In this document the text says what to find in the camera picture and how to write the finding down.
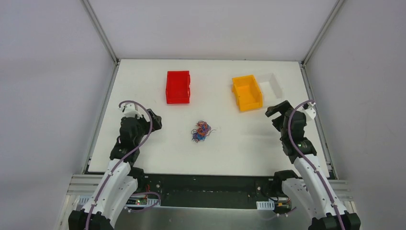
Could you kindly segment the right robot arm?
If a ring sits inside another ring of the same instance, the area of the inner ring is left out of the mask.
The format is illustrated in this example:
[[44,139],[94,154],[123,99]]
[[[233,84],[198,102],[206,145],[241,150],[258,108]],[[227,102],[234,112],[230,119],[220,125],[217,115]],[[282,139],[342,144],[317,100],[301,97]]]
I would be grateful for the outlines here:
[[297,172],[275,172],[263,193],[273,202],[280,196],[287,196],[291,211],[300,210],[306,214],[310,230],[359,230],[359,216],[350,213],[340,201],[322,172],[313,143],[305,137],[307,120],[316,117],[314,106],[313,100],[296,107],[283,101],[267,108],[266,117],[280,113],[272,124],[280,132],[282,150]]

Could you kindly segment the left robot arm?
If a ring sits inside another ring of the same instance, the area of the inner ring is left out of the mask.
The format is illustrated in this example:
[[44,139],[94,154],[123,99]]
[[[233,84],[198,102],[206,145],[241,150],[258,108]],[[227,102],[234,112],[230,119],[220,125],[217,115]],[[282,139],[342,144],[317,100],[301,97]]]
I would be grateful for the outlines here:
[[68,217],[70,230],[113,230],[132,194],[145,190],[143,169],[134,167],[140,146],[149,135],[162,128],[162,118],[151,109],[147,117],[130,105],[122,108],[119,136],[110,153],[110,161],[101,182],[81,210]]

